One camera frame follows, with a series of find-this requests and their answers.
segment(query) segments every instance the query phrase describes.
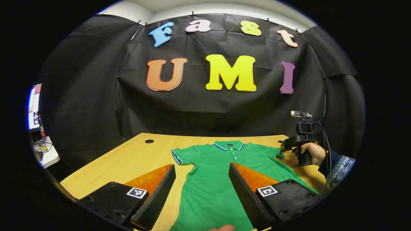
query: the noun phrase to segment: sleeve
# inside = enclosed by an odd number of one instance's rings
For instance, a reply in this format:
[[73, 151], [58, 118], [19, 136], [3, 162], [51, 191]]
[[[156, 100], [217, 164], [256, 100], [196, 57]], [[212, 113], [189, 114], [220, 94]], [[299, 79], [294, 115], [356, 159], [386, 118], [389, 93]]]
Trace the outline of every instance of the sleeve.
[[[340, 155], [331, 150], [331, 175], [328, 182], [330, 188], [335, 187], [345, 178], [345, 175], [351, 170], [355, 161], [355, 159]], [[326, 160], [321, 163], [318, 171], [327, 177], [328, 172]]]
[[200, 156], [200, 148], [198, 145], [184, 149], [176, 148], [171, 150], [171, 154], [173, 155], [173, 158], [177, 162], [177, 164], [188, 165], [195, 163], [197, 158]]
[[265, 146], [261, 144], [259, 144], [259, 146], [261, 150], [264, 151], [265, 154], [271, 159], [275, 159], [276, 157], [280, 159], [284, 159], [285, 157], [284, 153], [280, 153], [280, 148], [274, 148], [274, 147]]

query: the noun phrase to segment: polo shirt collar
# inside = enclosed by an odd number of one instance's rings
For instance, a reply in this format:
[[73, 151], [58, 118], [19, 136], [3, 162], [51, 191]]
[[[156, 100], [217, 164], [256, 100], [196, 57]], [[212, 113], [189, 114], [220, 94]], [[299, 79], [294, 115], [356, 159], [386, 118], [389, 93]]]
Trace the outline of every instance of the polo shirt collar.
[[229, 148], [236, 149], [238, 151], [241, 151], [241, 149], [244, 147], [244, 143], [241, 141], [215, 141], [214, 146], [217, 148], [227, 151]]

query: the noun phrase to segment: hand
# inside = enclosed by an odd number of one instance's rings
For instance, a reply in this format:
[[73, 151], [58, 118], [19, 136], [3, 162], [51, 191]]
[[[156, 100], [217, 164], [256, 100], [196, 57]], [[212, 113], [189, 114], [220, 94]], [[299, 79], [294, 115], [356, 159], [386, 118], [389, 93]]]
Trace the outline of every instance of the hand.
[[326, 150], [316, 143], [305, 143], [301, 146], [301, 153], [306, 150], [311, 154], [311, 163], [320, 166], [326, 157]]
[[223, 225], [223, 227], [219, 229], [210, 229], [209, 231], [234, 231], [234, 226], [230, 224]]

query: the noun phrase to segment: person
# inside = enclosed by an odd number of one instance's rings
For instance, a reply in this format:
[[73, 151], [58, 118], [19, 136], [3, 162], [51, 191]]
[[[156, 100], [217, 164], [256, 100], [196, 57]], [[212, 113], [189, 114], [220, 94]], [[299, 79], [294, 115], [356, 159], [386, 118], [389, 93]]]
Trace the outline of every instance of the person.
[[[311, 163], [319, 166], [318, 171], [327, 177], [327, 162], [324, 161], [326, 158], [326, 150], [316, 143], [305, 143], [301, 146], [301, 153], [304, 153], [306, 150], [311, 154]], [[331, 150], [331, 174], [330, 179], [328, 180], [328, 185], [331, 189], [337, 186], [345, 178], [355, 161], [355, 159], [339, 155]]]

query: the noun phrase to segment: letter m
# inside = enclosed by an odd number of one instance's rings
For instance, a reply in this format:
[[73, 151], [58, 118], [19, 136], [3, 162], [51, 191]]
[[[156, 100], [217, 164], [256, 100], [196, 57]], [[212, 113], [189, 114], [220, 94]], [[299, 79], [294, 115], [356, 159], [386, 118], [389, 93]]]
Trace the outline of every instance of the letter m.
[[255, 91], [257, 87], [253, 80], [254, 57], [242, 55], [231, 67], [222, 55], [208, 55], [206, 60], [210, 62], [210, 82], [206, 84], [207, 90], [221, 90], [220, 76], [227, 89], [231, 89], [238, 77], [236, 89], [240, 91]]

